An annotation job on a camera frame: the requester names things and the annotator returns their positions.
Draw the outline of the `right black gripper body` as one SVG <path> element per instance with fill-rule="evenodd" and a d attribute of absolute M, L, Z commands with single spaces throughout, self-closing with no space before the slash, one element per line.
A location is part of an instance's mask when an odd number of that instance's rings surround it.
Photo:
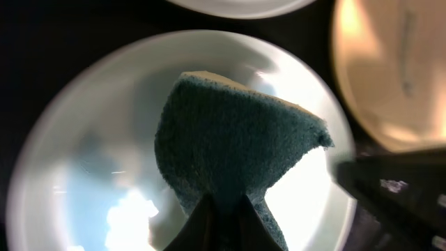
<path fill-rule="evenodd" d="M 340 162 L 336 181 L 410 250 L 445 249 L 445 149 Z"/>

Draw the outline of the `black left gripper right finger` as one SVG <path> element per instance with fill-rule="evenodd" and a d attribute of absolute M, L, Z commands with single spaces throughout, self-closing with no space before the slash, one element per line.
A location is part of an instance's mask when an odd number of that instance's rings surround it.
<path fill-rule="evenodd" d="M 248 196 L 241 197 L 236 216 L 241 251 L 282 251 L 263 225 Z"/>

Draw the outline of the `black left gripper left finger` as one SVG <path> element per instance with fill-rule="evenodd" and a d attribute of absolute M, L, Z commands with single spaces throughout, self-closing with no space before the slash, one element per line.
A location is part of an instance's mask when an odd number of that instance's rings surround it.
<path fill-rule="evenodd" d="M 202 197 L 183 228 L 164 251 L 211 251 L 215 247 L 215 204 Z"/>

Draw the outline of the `green yellow sponge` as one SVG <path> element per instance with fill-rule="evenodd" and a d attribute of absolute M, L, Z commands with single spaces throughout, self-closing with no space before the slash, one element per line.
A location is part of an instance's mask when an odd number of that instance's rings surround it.
<path fill-rule="evenodd" d="M 247 196 L 278 246 L 266 192 L 313 149 L 333 146 L 325 122 L 285 100 L 206 71 L 184 72 L 155 135 L 158 169 L 186 215 L 211 195 L 224 221 L 218 250 L 234 250 L 229 215 Z"/>

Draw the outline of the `yellow plate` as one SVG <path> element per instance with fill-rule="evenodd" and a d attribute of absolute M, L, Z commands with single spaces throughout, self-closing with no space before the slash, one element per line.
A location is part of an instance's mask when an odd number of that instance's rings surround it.
<path fill-rule="evenodd" d="M 445 145 L 445 0 L 340 0 L 332 18 L 337 84 L 385 149 Z"/>

